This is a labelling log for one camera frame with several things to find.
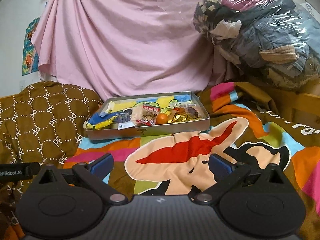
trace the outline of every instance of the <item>sticker on wall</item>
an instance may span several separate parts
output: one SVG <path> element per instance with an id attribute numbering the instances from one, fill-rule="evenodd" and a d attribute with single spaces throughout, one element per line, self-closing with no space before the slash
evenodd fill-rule
<path id="1" fill-rule="evenodd" d="M 26 30 L 23 46 L 22 75 L 38 71 L 39 56 L 35 47 L 31 43 L 31 38 L 33 33 L 36 31 L 39 19 L 40 17 L 34 19 Z"/>

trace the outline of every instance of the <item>box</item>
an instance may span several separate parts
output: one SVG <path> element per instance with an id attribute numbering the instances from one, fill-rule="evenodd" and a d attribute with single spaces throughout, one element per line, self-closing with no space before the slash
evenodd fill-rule
<path id="1" fill-rule="evenodd" d="M 105 111 L 108 108 L 109 103 L 115 102 L 122 104 L 130 104 L 132 101 L 148 101 L 155 98 L 166 98 L 166 97 L 189 97 L 191 101 L 198 104 L 201 108 L 203 119 L 184 122 L 184 123 L 169 123 L 163 125 L 154 126 L 140 126 L 131 127 L 122 130 L 118 129 L 104 129 L 104 130 L 90 130 L 86 129 L 90 140 L 105 140 L 105 139 L 117 139 L 117 138 L 132 138 L 132 137 L 143 137 L 143 136 L 156 136 L 174 134 L 187 131 L 205 131 L 210 128 L 209 114 L 199 101 L 198 97 L 193 92 L 176 92 L 176 93 L 160 93 L 160 94 L 149 94 L 149 95 L 138 95 L 138 96 L 126 96 L 116 97 L 108 99 L 102 107 L 98 110 L 98 114 Z"/>

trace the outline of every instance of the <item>bag of clothes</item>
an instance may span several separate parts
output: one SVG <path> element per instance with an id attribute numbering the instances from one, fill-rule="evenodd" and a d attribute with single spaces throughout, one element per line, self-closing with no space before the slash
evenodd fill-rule
<path id="1" fill-rule="evenodd" d="M 246 74 L 297 89 L 320 77 L 320 24 L 292 0 L 201 0 L 196 30 Z"/>

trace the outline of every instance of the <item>gray ribbed surface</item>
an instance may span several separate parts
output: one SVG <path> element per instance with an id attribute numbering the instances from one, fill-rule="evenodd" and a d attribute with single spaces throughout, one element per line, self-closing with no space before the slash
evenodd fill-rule
<path id="1" fill-rule="evenodd" d="M 187 196 L 135 196 L 124 206 L 109 209 L 101 223 L 72 240 L 254 240 L 242 236 L 217 217 L 211 207 Z M 27 236 L 24 240 L 36 240 Z M 282 240 L 300 240 L 296 236 Z"/>

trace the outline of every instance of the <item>pink stripe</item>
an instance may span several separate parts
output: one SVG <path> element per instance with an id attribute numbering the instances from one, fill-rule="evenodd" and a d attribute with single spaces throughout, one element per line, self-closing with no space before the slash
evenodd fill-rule
<path id="1" fill-rule="evenodd" d="M 138 148 L 130 148 L 130 149 L 119 149 L 114 151 L 108 151 L 113 156 L 115 162 L 124 162 L 127 157 L 133 153 Z M 66 163 L 80 163 L 80 162 L 90 162 L 95 161 L 96 159 L 105 155 L 106 152 L 88 152 L 81 153 L 77 156 L 73 156 L 66 160 Z"/>
<path id="2" fill-rule="evenodd" d="M 311 173 L 302 191 L 316 201 L 316 211 L 320 215 L 320 162 Z"/>
<path id="3" fill-rule="evenodd" d="M 219 85 L 214 86 L 211 89 L 210 99 L 211 101 L 214 101 L 217 98 L 232 92 L 233 90 L 235 90 L 235 86 L 233 82 L 221 83 Z"/>

